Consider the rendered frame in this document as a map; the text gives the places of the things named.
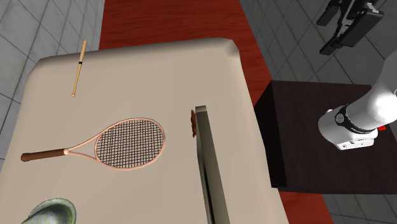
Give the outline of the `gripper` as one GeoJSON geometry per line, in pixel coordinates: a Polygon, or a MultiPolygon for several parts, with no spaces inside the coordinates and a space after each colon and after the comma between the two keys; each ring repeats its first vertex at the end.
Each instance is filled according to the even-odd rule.
{"type": "Polygon", "coordinates": [[[338,26],[331,39],[320,49],[322,55],[331,55],[343,46],[354,47],[379,21],[384,17],[383,11],[364,9],[358,16],[357,13],[364,7],[367,0],[330,0],[325,11],[316,24],[326,26],[330,20],[341,12],[341,17],[354,20],[349,25],[338,26]]]}

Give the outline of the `dark robot stand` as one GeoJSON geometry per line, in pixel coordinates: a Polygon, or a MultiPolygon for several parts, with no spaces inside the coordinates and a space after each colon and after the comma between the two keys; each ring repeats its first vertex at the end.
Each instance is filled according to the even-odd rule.
{"type": "Polygon", "coordinates": [[[397,195],[397,140],[391,128],[373,146],[339,150],[318,129],[328,109],[369,85],[271,81],[254,106],[271,185],[284,192],[397,195]]]}

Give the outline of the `reddish brown small object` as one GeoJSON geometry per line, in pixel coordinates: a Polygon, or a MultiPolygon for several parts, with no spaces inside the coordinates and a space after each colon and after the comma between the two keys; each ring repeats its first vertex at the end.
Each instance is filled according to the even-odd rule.
{"type": "Polygon", "coordinates": [[[192,124],[192,137],[195,137],[197,135],[197,121],[196,121],[196,114],[194,110],[191,110],[191,124],[192,124]]]}

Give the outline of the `grey laptop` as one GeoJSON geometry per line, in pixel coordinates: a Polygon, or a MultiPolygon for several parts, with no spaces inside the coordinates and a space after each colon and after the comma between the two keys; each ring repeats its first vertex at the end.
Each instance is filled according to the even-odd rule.
{"type": "Polygon", "coordinates": [[[230,224],[206,106],[194,110],[197,158],[208,224],[230,224]]]}

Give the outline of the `wooden baseball bat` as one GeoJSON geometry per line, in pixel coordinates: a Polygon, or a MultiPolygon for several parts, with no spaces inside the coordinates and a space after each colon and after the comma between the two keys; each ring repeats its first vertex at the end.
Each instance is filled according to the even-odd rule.
{"type": "Polygon", "coordinates": [[[82,47],[81,47],[80,59],[79,59],[79,62],[78,62],[78,70],[77,70],[77,73],[76,73],[76,79],[75,79],[75,82],[74,82],[74,87],[73,87],[73,92],[71,94],[71,97],[75,97],[76,96],[76,89],[77,89],[77,85],[78,85],[78,79],[79,79],[79,76],[80,76],[80,71],[81,71],[81,67],[82,67],[82,64],[83,64],[83,59],[84,59],[84,56],[85,56],[86,47],[87,47],[87,41],[84,40],[83,44],[82,44],[82,47]]]}

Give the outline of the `pale green dotted bowl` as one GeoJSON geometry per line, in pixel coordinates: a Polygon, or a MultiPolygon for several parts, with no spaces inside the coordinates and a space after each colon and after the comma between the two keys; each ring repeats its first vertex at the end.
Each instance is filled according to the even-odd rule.
{"type": "Polygon", "coordinates": [[[48,199],[37,205],[21,224],[75,224],[74,204],[62,198],[48,199]]]}

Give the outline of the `beige bed with red frame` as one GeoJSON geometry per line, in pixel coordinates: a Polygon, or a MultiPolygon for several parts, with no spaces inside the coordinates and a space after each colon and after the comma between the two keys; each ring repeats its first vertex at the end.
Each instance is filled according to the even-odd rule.
{"type": "Polygon", "coordinates": [[[0,224],[21,224],[42,201],[70,200],[77,224],[208,224],[190,111],[206,105],[230,224],[288,220],[270,186],[264,147],[239,54],[226,39],[88,52],[73,92],[78,54],[41,59],[25,81],[0,171],[0,224]],[[21,161],[23,153],[70,148],[127,118],[165,132],[152,164],[117,171],[73,155],[21,161]]]}

